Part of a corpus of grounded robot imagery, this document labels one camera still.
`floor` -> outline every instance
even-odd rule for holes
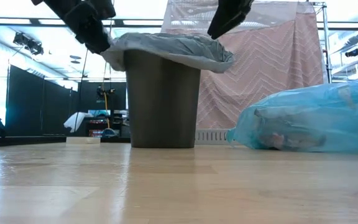
[[[1,147],[0,223],[358,224],[358,155]]]

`trash can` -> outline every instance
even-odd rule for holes
[[[124,65],[132,147],[194,147],[201,70],[142,50]]]

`blue plastic bag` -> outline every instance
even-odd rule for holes
[[[358,152],[358,81],[270,95],[241,113],[227,140],[252,149]]]

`gray plastic bag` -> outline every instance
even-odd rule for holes
[[[126,33],[113,40],[103,58],[117,71],[125,72],[124,51],[143,50],[200,70],[225,72],[233,63],[233,53],[206,35]]]

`trash bag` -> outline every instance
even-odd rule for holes
[[[227,140],[253,149],[358,152],[358,81],[270,95],[241,113]]]
[[[63,124],[65,128],[70,128],[70,133],[74,133],[80,128],[84,118],[93,117],[90,113],[76,112]]]
[[[223,73],[233,63],[233,53],[217,40],[201,34],[126,33],[113,40],[101,55],[114,70],[125,72],[124,51],[143,50],[200,70]]]

